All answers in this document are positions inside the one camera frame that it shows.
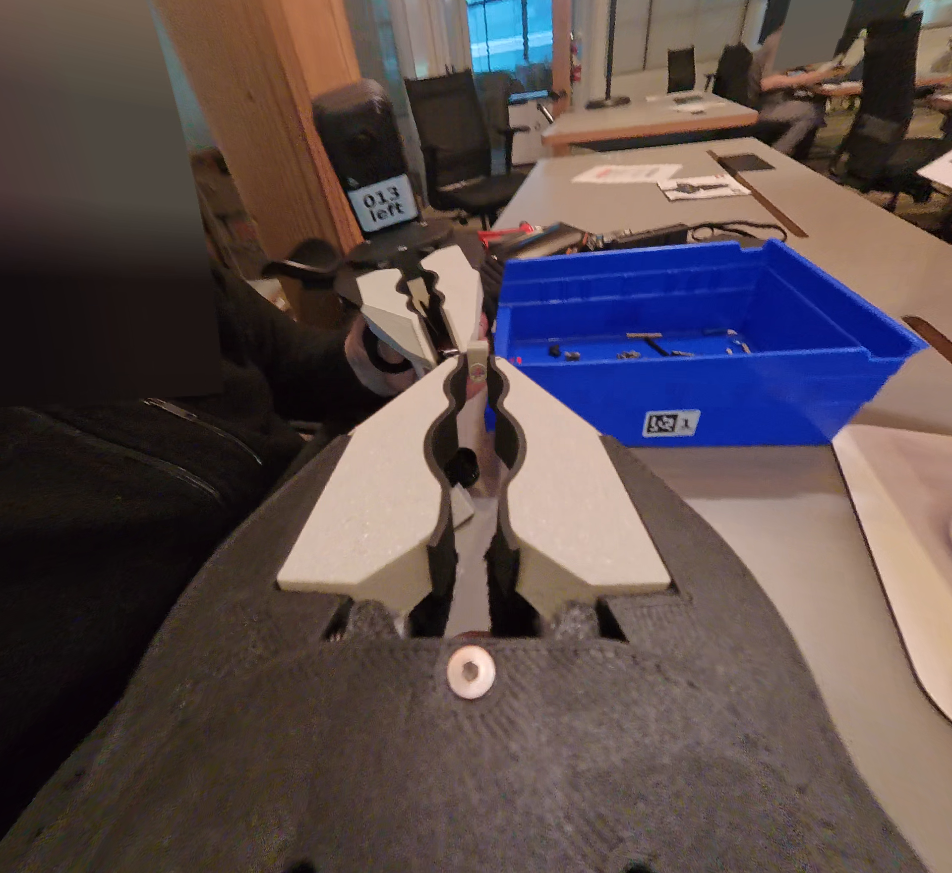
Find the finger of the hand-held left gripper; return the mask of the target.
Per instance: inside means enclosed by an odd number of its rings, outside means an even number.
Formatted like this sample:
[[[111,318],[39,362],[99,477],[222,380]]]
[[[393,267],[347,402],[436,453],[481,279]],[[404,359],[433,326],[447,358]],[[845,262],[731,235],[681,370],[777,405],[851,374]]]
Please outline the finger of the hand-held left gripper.
[[[448,360],[448,286],[434,269],[393,267],[358,278],[367,327],[424,375]]]
[[[416,268],[417,360],[446,360],[481,339],[482,279],[458,246],[439,248]]]

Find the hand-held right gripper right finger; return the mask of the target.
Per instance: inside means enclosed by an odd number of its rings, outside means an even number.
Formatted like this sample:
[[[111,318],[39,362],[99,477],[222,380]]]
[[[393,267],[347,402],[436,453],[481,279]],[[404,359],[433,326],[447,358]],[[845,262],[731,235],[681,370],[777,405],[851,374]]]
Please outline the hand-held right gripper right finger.
[[[533,637],[573,605],[668,591],[601,433],[504,359],[490,359],[487,391],[502,466],[485,556],[491,633]]]

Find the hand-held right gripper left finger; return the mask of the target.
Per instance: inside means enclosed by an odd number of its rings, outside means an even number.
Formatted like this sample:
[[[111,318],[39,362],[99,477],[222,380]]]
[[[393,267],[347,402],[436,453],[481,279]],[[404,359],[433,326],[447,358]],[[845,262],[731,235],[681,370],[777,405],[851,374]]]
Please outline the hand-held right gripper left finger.
[[[458,359],[356,427],[277,574],[280,590],[378,602],[412,635],[445,633],[458,556],[446,467]]]

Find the blue plastic bin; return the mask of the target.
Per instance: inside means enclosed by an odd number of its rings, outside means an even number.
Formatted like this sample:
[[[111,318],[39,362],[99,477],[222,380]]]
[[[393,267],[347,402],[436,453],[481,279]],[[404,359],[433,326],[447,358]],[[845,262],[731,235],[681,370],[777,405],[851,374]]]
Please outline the blue plastic bin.
[[[495,352],[628,447],[821,446],[926,343],[787,244],[506,264]]]

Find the person's left forearm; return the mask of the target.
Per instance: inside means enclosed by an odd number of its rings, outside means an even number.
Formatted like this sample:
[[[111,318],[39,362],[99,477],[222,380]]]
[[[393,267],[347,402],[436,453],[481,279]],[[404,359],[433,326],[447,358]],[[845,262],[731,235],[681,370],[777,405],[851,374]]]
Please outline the person's left forearm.
[[[238,373],[264,387],[270,409],[286,421],[357,423],[390,398],[367,390],[345,353],[349,332],[299,324],[244,282],[210,263],[223,381]]]

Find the person's left hand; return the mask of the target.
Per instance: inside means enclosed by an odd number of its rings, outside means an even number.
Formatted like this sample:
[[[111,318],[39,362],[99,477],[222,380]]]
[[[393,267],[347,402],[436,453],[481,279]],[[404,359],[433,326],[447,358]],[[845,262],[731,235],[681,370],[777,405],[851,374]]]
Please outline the person's left hand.
[[[345,355],[359,382],[379,397],[398,396],[418,380],[410,360],[380,339],[361,313],[351,324]]]

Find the wooden pillar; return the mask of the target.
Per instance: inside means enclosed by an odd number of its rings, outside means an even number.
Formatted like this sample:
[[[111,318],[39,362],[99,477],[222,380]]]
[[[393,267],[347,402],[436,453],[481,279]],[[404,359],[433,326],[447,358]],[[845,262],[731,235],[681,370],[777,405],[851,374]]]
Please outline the wooden pillar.
[[[152,0],[270,259],[362,242],[312,99],[360,77],[344,0]]]

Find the black power adapter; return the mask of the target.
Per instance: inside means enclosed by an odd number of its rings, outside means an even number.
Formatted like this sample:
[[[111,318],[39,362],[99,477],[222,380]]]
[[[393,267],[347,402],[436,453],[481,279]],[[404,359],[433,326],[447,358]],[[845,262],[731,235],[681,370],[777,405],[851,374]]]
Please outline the black power adapter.
[[[691,227],[683,223],[644,232],[620,230],[606,236],[604,244],[614,249],[682,246],[688,243],[690,231]]]

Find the white red paper sheet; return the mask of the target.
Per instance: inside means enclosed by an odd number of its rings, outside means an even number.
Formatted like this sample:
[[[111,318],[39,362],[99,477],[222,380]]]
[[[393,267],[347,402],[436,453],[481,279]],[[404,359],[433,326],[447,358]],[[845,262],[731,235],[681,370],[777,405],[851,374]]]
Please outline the white red paper sheet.
[[[571,179],[580,185],[659,185],[676,178],[682,164],[600,164]]]

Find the long wooden table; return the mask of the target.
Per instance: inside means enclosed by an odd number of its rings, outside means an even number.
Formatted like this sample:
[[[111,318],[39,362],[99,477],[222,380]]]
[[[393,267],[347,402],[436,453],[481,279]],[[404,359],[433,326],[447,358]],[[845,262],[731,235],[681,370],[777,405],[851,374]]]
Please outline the long wooden table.
[[[759,114],[742,104],[710,92],[681,92],[644,97],[622,106],[571,111],[558,117],[542,134],[543,147],[553,156],[572,148],[599,143],[752,126]]]

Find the printed paper sheet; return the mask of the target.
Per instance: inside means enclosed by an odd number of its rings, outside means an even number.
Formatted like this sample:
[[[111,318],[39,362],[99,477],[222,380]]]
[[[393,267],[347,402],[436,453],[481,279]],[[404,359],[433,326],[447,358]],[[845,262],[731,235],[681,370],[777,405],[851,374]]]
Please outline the printed paper sheet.
[[[672,202],[726,199],[752,194],[750,189],[728,174],[662,180],[658,188]]]

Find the white board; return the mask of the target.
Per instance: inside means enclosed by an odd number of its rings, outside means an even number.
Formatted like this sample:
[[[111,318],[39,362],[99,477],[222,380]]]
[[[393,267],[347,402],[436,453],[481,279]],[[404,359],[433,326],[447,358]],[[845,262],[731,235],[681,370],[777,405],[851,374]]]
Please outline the white board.
[[[951,718],[951,437],[849,425],[839,471],[922,691]]]

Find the brown wooden strip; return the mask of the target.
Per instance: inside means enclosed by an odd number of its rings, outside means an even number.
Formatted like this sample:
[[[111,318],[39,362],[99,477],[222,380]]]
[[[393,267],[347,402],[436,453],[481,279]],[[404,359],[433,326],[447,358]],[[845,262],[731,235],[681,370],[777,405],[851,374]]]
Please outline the brown wooden strip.
[[[735,156],[721,155],[713,150],[707,150],[708,155],[715,161],[723,171],[728,173],[741,186],[748,190],[751,197],[768,213],[772,214],[777,220],[779,226],[786,229],[791,237],[807,238],[808,232],[792,217],[783,212],[775,203],[769,200],[759,189],[752,185],[744,175],[745,170],[733,162]]]

